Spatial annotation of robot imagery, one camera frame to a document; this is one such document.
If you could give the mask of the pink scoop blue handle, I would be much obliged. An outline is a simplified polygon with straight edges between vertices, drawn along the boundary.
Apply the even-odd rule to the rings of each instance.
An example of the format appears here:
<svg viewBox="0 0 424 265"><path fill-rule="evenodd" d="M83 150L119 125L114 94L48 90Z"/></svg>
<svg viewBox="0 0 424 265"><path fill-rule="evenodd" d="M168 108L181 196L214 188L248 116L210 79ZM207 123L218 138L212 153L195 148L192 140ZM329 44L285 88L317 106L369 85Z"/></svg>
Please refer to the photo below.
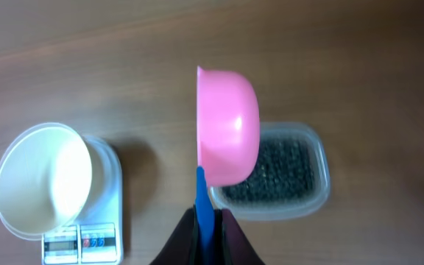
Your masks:
<svg viewBox="0 0 424 265"><path fill-rule="evenodd" d="M258 157L259 108L250 82L234 71L197 68L197 173L194 207L203 264L214 263L209 188L245 181Z"/></svg>

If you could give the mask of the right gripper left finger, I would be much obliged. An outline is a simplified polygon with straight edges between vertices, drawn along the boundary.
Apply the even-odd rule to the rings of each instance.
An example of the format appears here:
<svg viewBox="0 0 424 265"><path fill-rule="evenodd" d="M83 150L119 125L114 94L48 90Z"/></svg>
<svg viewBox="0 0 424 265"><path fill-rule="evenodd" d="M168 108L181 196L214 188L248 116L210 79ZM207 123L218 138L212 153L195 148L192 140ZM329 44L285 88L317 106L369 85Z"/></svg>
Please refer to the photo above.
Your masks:
<svg viewBox="0 0 424 265"><path fill-rule="evenodd" d="M199 225L195 207L185 211L151 265L196 265L199 260Z"/></svg>

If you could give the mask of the white digital kitchen scale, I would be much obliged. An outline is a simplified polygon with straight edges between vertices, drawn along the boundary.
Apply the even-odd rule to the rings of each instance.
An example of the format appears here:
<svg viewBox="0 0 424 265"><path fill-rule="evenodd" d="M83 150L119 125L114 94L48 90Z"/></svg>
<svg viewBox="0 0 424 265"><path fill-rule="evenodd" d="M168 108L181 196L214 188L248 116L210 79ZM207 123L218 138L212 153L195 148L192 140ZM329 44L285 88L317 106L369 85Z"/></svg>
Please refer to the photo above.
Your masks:
<svg viewBox="0 0 424 265"><path fill-rule="evenodd" d="M121 164L106 141L85 140L93 155L95 194L71 225L43 235L42 264L120 264L124 257Z"/></svg>

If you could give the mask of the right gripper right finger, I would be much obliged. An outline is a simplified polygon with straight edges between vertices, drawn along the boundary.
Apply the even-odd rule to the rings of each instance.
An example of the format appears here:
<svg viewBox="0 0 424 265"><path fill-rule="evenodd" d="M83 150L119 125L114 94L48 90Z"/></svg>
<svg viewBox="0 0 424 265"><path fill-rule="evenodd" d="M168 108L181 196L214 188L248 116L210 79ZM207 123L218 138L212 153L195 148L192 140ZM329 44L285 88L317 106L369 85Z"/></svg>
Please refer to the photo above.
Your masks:
<svg viewBox="0 0 424 265"><path fill-rule="evenodd" d="M214 227L214 263L264 265L229 209L217 209Z"/></svg>

